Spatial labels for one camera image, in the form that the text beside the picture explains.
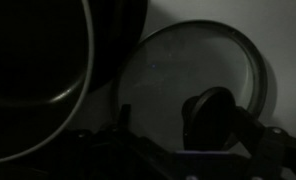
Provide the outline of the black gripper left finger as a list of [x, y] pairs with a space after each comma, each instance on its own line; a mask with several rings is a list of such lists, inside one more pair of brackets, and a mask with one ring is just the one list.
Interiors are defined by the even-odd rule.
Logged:
[[117, 123], [97, 133], [74, 131], [80, 147], [77, 180], [175, 180], [171, 155], [128, 129], [130, 112], [124, 105]]

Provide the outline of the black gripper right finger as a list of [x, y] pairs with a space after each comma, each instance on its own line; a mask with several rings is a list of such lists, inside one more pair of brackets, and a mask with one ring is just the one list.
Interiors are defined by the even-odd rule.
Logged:
[[248, 180], [281, 180], [282, 168], [296, 175], [296, 138], [278, 127], [265, 127], [249, 112], [237, 107], [234, 134], [251, 154]]

